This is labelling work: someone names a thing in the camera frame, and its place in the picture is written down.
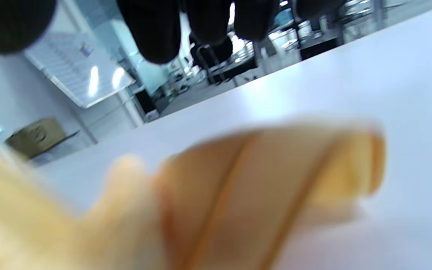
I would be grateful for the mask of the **person's right hand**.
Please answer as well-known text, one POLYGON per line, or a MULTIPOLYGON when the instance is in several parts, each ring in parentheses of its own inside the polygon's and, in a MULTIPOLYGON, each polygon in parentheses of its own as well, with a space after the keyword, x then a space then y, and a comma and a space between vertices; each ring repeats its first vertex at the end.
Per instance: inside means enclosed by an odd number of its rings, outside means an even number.
MULTIPOLYGON (((56 0, 0 0, 0 55, 33 45, 53 20, 56 0)), ((262 41, 279 9, 278 0, 118 0, 118 9, 142 56, 155 64, 173 60, 180 50, 180 8, 197 41, 219 45, 227 36, 233 3, 235 33, 262 41)))

